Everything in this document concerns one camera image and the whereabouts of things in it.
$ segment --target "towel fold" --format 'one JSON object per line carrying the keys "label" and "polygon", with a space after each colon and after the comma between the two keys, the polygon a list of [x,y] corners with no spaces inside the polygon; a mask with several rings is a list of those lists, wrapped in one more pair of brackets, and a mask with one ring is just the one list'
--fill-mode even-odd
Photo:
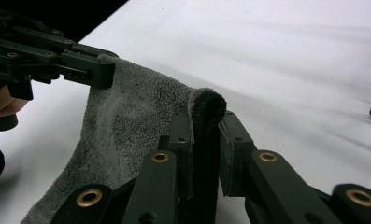
{"label": "towel fold", "polygon": [[218,191],[218,122],[226,102],[120,58],[112,88],[90,89],[80,140],[63,172],[22,224],[50,223],[72,191],[88,184],[116,189],[137,177],[144,157],[168,135],[173,113],[187,107],[193,132],[193,195],[179,204],[179,223],[214,223]]}

